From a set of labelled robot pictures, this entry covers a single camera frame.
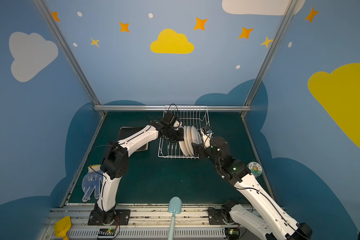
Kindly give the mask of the black square plate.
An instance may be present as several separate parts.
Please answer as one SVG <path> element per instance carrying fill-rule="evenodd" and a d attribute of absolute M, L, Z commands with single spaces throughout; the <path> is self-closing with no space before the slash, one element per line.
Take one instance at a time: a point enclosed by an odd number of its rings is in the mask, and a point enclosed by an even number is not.
<path fill-rule="evenodd" d="M 127 137 L 130 137 L 134 134 L 136 134 L 137 132 L 141 131 L 143 129 L 143 127 L 121 127 L 119 134 L 118 134 L 118 138 L 117 141 L 123 140 Z M 137 149 L 137 152 L 141 152 L 141 151 L 146 151 L 149 147 L 149 144 L 145 144 L 144 146 L 141 146 L 139 149 Z"/>

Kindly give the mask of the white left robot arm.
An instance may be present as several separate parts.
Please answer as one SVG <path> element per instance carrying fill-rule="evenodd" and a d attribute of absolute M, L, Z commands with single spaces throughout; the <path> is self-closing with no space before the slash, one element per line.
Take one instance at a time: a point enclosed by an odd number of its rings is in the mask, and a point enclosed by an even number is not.
<path fill-rule="evenodd" d="M 102 187 L 99 199 L 90 213 L 88 225 L 112 226 L 116 224 L 116 195 L 120 181 L 129 169 L 129 157 L 134 152 L 158 137 L 166 137 L 172 142 L 179 142 L 183 135 L 182 122 L 175 116 L 151 121 L 137 133 L 112 143 L 101 165 Z"/>

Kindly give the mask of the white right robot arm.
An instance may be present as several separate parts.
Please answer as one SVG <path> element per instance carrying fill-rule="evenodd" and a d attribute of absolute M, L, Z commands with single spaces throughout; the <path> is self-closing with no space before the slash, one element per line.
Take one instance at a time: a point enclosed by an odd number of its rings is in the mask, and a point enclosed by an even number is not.
<path fill-rule="evenodd" d="M 228 142 L 223 137 L 209 139 L 210 145 L 192 143 L 194 155 L 209 159 L 216 172 L 239 191 L 259 213 L 256 216 L 235 201 L 223 205 L 231 220 L 245 227 L 261 240 L 309 240 L 312 229 L 298 223 L 284 211 L 258 183 L 250 169 L 234 159 Z"/>

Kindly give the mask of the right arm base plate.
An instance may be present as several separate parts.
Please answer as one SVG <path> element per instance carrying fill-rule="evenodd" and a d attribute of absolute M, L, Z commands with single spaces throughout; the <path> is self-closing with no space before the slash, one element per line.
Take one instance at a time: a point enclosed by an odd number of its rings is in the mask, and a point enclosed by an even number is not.
<path fill-rule="evenodd" d="M 208 218 L 210 225 L 235 225 L 229 212 L 225 209 L 208 208 Z"/>

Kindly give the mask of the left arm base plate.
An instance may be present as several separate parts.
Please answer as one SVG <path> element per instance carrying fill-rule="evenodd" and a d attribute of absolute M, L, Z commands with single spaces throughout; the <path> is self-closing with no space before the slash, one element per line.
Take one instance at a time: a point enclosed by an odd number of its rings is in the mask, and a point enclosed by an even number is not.
<path fill-rule="evenodd" d="M 93 210 L 90 213 L 88 226 L 126 226 L 130 219 L 130 210 L 110 210 L 104 212 Z"/>

